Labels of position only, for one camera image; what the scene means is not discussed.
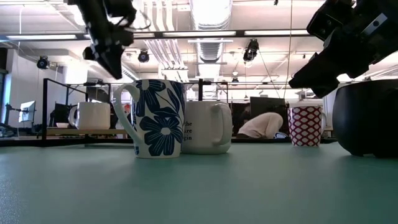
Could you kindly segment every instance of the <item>blue flower pattern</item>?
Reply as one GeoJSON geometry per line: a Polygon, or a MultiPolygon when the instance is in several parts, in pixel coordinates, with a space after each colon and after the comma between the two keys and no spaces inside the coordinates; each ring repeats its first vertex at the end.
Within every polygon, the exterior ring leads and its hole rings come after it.
{"type": "Polygon", "coordinates": [[[142,117],[139,127],[147,131],[144,141],[149,146],[151,156],[171,156],[174,153],[175,141],[182,143],[183,131],[179,124],[183,121],[179,115],[180,109],[185,113],[185,87],[182,83],[170,82],[173,91],[166,88],[165,83],[159,80],[139,80],[137,88],[140,97],[136,102],[133,113],[134,128],[137,125],[136,116],[142,117]],[[160,92],[166,90],[168,99],[160,92]],[[160,108],[159,99],[163,99],[169,106],[160,108]],[[154,119],[145,116],[145,105],[154,114],[154,119]]]}

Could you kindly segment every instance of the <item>white mug with text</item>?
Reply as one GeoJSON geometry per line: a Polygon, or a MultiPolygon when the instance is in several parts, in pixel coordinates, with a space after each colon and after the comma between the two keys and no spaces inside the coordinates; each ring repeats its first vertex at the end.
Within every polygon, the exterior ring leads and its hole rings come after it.
{"type": "Polygon", "coordinates": [[[109,103],[80,102],[69,112],[69,123],[81,130],[104,130],[111,127],[109,103]]]}
{"type": "Polygon", "coordinates": [[[187,102],[184,126],[183,153],[223,154],[231,147],[232,115],[226,103],[187,102]]]}

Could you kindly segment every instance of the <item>blue floral mug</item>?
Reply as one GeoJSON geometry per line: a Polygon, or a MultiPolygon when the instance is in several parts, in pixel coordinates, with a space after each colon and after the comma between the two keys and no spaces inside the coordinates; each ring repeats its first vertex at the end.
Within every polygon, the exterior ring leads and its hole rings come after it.
{"type": "Polygon", "coordinates": [[[113,93],[114,110],[134,140],[139,158],[178,157],[183,141],[185,87],[169,80],[139,80],[113,93]],[[134,101],[133,125],[124,113],[121,95],[127,90],[134,101]]]}

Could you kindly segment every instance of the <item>red patterned mug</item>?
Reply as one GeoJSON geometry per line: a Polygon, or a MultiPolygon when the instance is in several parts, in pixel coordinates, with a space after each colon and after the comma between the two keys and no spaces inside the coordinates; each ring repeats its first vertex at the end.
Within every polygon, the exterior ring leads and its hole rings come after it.
{"type": "Polygon", "coordinates": [[[289,108],[289,136],[294,146],[318,147],[326,126],[326,116],[320,106],[289,108]]]}

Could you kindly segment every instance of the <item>black bowl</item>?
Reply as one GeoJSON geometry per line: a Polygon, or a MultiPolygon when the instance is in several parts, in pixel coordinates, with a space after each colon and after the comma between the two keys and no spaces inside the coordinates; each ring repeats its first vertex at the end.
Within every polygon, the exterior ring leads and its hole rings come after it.
{"type": "Polygon", "coordinates": [[[398,80],[340,88],[333,107],[333,129],[352,155],[398,156],[398,80]]]}

